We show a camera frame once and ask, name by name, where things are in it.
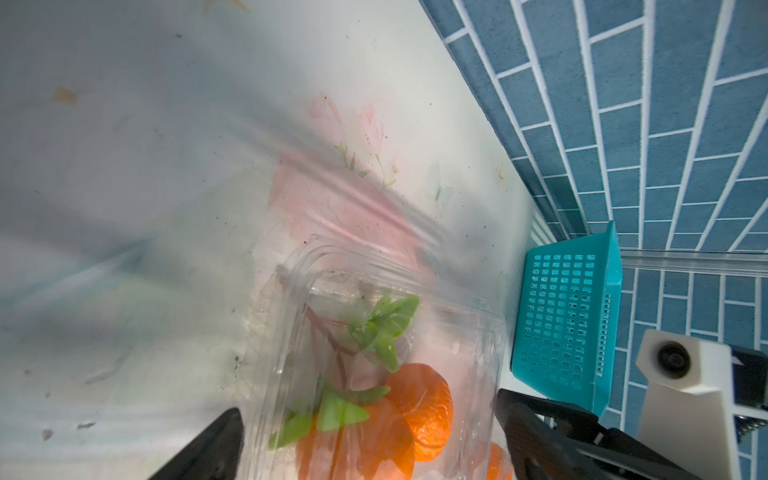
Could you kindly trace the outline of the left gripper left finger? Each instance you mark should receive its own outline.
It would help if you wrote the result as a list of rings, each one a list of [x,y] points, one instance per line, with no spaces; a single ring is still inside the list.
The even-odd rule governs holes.
[[[150,480],[234,480],[243,444],[241,412],[236,407],[229,408],[154,473]]]

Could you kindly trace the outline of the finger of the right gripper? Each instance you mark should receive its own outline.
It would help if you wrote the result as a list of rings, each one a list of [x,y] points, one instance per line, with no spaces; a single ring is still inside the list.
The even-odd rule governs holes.
[[[530,408],[556,433],[568,438],[594,462],[599,479],[694,479],[696,476],[616,428],[605,428],[599,418],[577,405],[500,389],[495,416],[503,431],[513,403]]]

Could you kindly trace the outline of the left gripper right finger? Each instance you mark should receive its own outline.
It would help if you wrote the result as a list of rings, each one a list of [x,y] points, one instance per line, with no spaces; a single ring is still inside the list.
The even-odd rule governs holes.
[[[504,432],[519,479],[599,479],[600,470],[527,406],[513,403]]]

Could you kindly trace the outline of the teal plastic basket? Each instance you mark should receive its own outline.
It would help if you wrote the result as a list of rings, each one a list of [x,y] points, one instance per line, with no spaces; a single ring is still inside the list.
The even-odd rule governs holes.
[[[622,263],[616,226],[526,255],[513,375],[552,400],[600,416],[612,389]]]

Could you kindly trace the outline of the clear clamshell container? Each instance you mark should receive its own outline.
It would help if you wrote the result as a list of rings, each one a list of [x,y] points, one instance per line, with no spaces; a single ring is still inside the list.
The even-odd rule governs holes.
[[[260,302],[255,404],[243,479],[300,479],[296,444],[337,430],[387,399],[390,374],[434,368],[454,405],[441,454],[410,479],[482,479],[492,450],[503,320],[470,294],[363,248],[311,237],[279,264]]]

